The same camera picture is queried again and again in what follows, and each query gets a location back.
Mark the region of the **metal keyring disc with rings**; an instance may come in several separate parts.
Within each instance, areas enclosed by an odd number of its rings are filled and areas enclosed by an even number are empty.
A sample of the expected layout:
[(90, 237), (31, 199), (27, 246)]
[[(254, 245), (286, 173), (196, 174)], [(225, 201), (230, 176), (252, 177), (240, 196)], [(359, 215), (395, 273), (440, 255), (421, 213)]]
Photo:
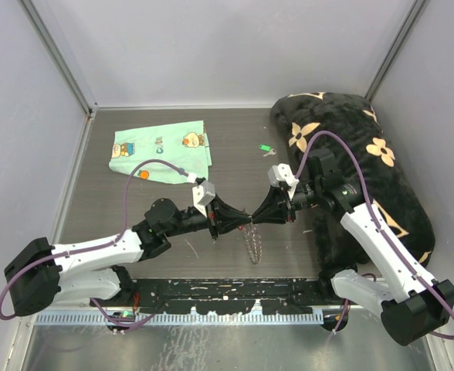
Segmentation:
[(250, 262), (258, 264), (263, 256), (263, 246), (258, 229), (250, 223), (240, 226), (239, 230), (242, 232)]

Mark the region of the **small silver key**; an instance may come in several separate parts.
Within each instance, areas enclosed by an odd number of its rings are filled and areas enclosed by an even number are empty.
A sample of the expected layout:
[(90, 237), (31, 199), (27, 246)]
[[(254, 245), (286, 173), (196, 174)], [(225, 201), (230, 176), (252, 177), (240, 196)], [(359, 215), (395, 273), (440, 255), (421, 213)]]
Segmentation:
[(274, 148), (271, 148), (269, 151), (267, 151), (263, 156), (264, 157), (267, 157), (267, 156), (270, 156), (270, 155), (275, 155), (276, 154), (276, 150)]

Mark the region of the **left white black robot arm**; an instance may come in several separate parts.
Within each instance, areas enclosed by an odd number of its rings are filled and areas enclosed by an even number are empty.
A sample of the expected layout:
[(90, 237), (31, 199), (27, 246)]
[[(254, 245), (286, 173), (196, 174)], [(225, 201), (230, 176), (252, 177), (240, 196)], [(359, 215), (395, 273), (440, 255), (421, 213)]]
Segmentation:
[(52, 245), (45, 237), (32, 240), (4, 269), (3, 294), (11, 298), (16, 317), (85, 297), (125, 306), (134, 299), (134, 286), (122, 280), (117, 265), (158, 257), (170, 248), (169, 237), (208, 230), (217, 238), (250, 220), (217, 196), (207, 206), (183, 210), (161, 198), (141, 222), (115, 236), (67, 245)]

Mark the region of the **green cartoon print cloth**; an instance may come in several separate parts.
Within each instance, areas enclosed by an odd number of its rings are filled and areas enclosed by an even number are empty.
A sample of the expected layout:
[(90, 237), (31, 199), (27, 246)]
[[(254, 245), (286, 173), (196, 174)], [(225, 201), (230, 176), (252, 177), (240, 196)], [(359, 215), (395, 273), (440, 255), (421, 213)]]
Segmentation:
[(153, 182), (182, 184), (187, 179), (161, 163), (149, 163), (135, 168), (146, 160), (160, 159), (180, 170), (208, 178), (212, 157), (203, 121), (186, 121), (145, 128), (117, 131), (114, 135), (110, 170)]

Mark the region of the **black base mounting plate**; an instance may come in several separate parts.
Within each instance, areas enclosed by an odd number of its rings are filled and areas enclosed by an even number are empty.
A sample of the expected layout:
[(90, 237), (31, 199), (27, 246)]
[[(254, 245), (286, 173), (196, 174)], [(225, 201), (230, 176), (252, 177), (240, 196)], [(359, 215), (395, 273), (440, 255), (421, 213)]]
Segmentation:
[(256, 304), (264, 315), (310, 314), (317, 306), (341, 306), (342, 298), (324, 296), (308, 278), (139, 279), (103, 307), (136, 305), (145, 313), (201, 315), (248, 314)]

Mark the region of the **right aluminium frame post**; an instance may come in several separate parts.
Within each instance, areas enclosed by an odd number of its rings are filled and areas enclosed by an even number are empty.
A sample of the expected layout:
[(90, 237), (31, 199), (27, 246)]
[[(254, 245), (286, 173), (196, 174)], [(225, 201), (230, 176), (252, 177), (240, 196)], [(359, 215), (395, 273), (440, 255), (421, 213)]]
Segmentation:
[(412, 34), (416, 24), (421, 18), (423, 12), (428, 7), (429, 0), (414, 0), (410, 9), (407, 11), (403, 22), (401, 23), (388, 51), (382, 60), (373, 80), (365, 94), (365, 98), (370, 102), (376, 97), (381, 85), (384, 83), (387, 75), (399, 57), (400, 52)]

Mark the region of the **aluminium frame post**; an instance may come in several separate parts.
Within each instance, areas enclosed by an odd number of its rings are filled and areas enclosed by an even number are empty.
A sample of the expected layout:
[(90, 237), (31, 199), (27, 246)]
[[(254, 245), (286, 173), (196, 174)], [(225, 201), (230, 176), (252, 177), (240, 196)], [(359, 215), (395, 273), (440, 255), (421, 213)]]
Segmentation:
[(399, 57), (400, 52), (412, 34), (416, 24), (421, 18), (423, 12), (428, 7), (429, 0), (414, 0), (410, 9), (407, 11), (403, 22), (401, 23), (388, 51), (382, 60), (373, 80), (365, 94), (365, 98), (370, 102), (376, 97), (381, 85), (384, 83), (387, 75)]
[(96, 98), (48, 1), (19, 1), (69, 90), (87, 115), (98, 110)]

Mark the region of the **left aluminium frame post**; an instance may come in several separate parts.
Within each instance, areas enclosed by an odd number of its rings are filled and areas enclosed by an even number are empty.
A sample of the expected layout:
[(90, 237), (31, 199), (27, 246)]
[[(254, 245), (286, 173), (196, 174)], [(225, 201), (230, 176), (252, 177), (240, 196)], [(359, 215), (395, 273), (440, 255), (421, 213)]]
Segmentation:
[(69, 90), (87, 115), (98, 110), (96, 98), (48, 1), (19, 1)]

